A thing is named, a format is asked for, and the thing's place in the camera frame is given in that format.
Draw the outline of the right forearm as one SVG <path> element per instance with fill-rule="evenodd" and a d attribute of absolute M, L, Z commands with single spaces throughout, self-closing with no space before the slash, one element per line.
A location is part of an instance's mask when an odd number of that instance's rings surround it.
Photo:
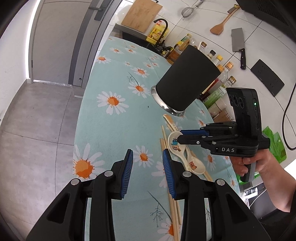
<path fill-rule="evenodd" d="M 268 161 L 260 176 L 273 205 L 283 212 L 290 212 L 295 194 L 295 178 L 274 159 Z"/>

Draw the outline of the person's right hand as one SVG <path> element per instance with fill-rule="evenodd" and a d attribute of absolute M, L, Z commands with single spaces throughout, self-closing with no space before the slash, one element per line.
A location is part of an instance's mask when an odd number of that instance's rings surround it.
<path fill-rule="evenodd" d="M 255 171 L 260 174 L 262 179 L 279 176 L 284 171 L 268 149 L 258 150 L 255 156 L 251 158 L 230 157 L 230 160 L 235 173 L 240 176 L 248 173 L 246 165 L 249 164 L 255 164 Z"/>

